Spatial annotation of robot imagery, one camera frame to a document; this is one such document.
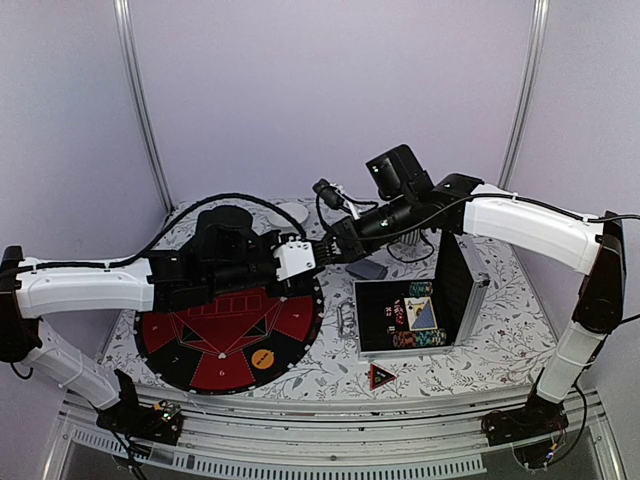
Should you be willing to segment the orange big blind button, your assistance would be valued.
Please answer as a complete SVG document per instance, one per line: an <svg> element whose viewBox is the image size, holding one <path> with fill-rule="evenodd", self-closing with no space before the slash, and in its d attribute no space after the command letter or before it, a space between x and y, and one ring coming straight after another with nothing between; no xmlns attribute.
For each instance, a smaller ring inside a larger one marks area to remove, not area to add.
<svg viewBox="0 0 640 480"><path fill-rule="evenodd" d="M268 349L256 350L251 356L251 363L258 370L267 370L275 363L275 354Z"/></svg>

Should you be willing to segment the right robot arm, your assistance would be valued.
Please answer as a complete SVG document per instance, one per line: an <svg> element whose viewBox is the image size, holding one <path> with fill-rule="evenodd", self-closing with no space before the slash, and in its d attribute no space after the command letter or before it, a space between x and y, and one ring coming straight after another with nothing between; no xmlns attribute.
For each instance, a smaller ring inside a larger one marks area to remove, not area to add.
<svg viewBox="0 0 640 480"><path fill-rule="evenodd" d="M402 144L366 168L382 205L322 225L326 263L351 263L414 230L486 237L549 257L583 274L578 301L555 352L517 415L517 427L537 436L556 417L554 404L596 358L606 337L624 323L626 215L579 214L506 192L483 180L450 174L434 183Z"/></svg>

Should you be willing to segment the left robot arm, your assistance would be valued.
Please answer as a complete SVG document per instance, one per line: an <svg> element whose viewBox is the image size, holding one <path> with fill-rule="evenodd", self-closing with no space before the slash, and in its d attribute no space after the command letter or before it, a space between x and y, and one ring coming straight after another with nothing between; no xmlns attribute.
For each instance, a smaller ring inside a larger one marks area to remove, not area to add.
<svg viewBox="0 0 640 480"><path fill-rule="evenodd" d="M124 259L42 261L8 247L1 261L1 360L37 369L82 395L128 434L148 426L130 377L109 371L46 326L52 313L134 310L169 313L203 306L221 294L269 287L283 295L317 271L302 229L258 234L233 194L210 197L193 235L176 250L150 243Z"/></svg>

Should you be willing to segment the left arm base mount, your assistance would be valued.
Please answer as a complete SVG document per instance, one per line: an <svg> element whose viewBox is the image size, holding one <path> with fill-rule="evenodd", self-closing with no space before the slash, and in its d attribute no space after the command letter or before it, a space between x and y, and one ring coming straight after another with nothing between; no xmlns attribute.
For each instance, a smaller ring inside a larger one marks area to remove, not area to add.
<svg viewBox="0 0 640 480"><path fill-rule="evenodd" d="M152 406L120 401L109 409L97 409L96 413L100 428L127 439L147 440L170 446L178 444L184 422L181 407L167 400L161 400Z"/></svg>

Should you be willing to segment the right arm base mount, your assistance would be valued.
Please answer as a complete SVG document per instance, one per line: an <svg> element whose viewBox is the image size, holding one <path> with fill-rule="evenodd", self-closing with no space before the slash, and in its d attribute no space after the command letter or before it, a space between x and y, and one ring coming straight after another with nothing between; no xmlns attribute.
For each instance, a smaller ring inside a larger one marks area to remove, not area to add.
<svg viewBox="0 0 640 480"><path fill-rule="evenodd" d="M530 396L521 407L489 412L482 417L480 428L489 445L495 446L561 432L568 426L563 403Z"/></svg>

